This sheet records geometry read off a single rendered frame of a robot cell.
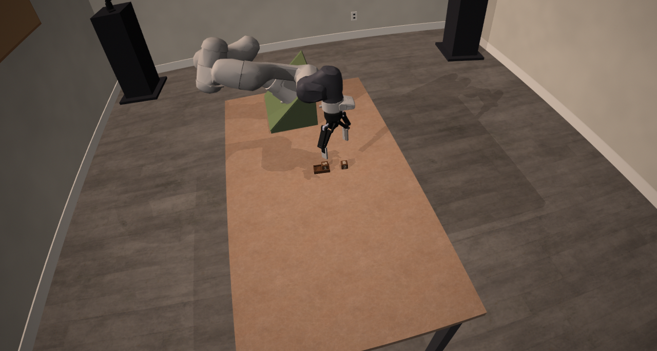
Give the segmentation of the brown shallow tray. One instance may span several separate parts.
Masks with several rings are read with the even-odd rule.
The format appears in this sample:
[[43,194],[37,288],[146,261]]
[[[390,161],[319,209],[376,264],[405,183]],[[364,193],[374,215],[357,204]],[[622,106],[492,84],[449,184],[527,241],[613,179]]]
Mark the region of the brown shallow tray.
[[314,165],[314,174],[327,173],[330,172],[330,165],[328,163],[328,169],[322,169],[321,165]]

